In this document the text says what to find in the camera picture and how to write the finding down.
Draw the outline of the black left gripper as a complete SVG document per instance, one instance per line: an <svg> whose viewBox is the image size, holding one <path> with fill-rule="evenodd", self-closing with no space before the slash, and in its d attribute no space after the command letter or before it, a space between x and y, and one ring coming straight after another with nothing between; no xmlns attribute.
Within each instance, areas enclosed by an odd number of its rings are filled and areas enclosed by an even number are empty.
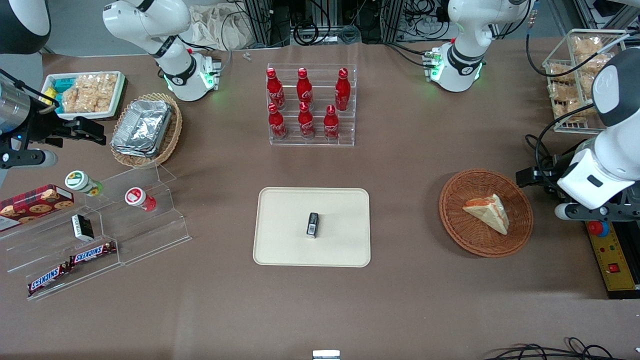
<svg viewBox="0 0 640 360"><path fill-rule="evenodd" d="M537 165L516 172L516 184L519 188L530 186L557 187L561 171L556 167Z"/></svg>

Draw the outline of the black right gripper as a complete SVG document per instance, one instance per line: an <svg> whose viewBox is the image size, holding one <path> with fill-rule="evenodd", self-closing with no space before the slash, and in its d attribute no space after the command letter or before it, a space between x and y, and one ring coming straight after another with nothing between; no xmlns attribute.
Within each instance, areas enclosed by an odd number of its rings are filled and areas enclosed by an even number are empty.
<svg viewBox="0 0 640 360"><path fill-rule="evenodd" d="M105 126L77 116L70 120L57 114L28 114L20 126L20 149L27 150L32 142L46 143L47 139L90 141L106 145Z"/></svg>

